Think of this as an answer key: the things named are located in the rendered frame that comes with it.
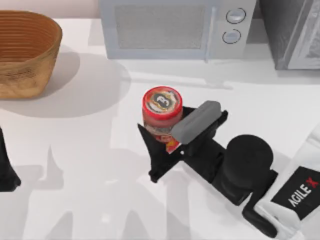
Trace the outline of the grey cabinet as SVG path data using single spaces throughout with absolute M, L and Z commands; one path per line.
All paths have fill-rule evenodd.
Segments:
M 320 70 L 320 0 L 259 0 L 277 70 Z

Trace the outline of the round microwave knob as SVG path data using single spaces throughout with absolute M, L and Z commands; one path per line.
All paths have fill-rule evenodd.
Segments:
M 232 29 L 232 30 L 229 30 L 229 31 L 225 31 L 223 34 L 222 34 L 222 41 L 225 43 L 225 44 L 228 44 L 228 45 L 233 45 L 233 44 L 236 44 L 237 42 L 240 41 L 242 37 L 242 34 L 239 30 L 237 29 Z
M 226 13 L 226 20 L 230 24 L 239 24 L 246 18 L 246 11 L 243 8 L 231 9 Z

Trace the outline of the brown woven basket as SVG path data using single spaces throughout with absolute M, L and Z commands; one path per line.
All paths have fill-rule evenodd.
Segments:
M 0 10 L 0 100 L 39 96 L 52 76 L 63 31 L 52 18 Z

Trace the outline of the red lidded jar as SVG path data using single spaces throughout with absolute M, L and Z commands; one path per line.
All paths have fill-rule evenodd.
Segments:
M 156 86 L 142 97 L 144 127 L 172 153 L 180 143 L 172 136 L 173 127 L 183 118 L 183 98 L 174 88 Z

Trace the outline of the microwave door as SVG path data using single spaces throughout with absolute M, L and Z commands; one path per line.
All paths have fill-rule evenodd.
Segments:
M 212 0 L 99 0 L 109 59 L 207 60 Z

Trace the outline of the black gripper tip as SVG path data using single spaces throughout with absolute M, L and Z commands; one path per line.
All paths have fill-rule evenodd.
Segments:
M 0 127 L 0 193 L 14 192 L 21 183 L 9 160 L 3 130 Z

